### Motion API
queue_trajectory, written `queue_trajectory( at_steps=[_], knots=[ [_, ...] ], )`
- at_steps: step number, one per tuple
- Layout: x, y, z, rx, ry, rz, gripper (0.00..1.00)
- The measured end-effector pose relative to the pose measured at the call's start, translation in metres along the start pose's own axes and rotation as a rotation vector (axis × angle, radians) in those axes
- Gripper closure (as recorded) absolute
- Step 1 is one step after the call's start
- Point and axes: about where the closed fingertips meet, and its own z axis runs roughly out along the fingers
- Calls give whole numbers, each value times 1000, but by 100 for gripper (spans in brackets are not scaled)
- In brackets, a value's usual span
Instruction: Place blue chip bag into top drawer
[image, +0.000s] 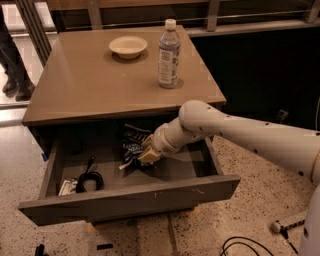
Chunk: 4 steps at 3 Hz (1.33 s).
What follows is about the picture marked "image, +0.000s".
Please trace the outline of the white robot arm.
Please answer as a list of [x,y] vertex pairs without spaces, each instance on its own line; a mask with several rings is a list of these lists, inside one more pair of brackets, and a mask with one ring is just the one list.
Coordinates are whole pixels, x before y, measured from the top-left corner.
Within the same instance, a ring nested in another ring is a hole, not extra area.
[[320,256],[320,134],[282,124],[227,115],[198,100],[185,102],[178,117],[143,142],[143,163],[153,163],[207,136],[221,136],[260,157],[294,171],[316,185],[301,238],[299,256]]

